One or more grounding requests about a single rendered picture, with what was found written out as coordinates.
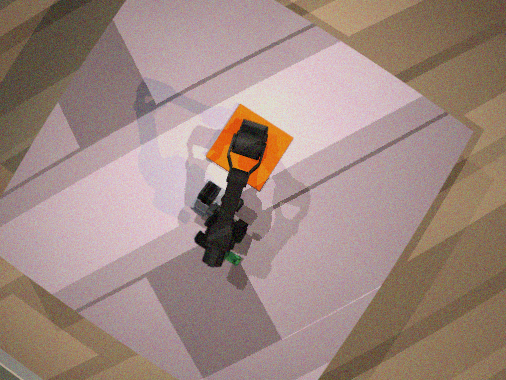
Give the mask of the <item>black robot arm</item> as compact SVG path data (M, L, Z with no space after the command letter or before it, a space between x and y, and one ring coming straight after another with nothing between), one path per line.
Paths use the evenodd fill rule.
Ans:
M227 159L229 173L227 187L222 200L219 214L208 225L203 245L206 246L202 261L210 267L221 267L225 253L233 250L235 243L241 243L246 235L248 224L239 219L234 222L234 215L249 176L260 166L268 139L268 127L255 121L243 118L237 134L234 133ZM231 150L232 149L232 150ZM230 152L259 160L249 172L234 168ZM260 157L260 159L259 159ZM233 167L233 168L232 168Z

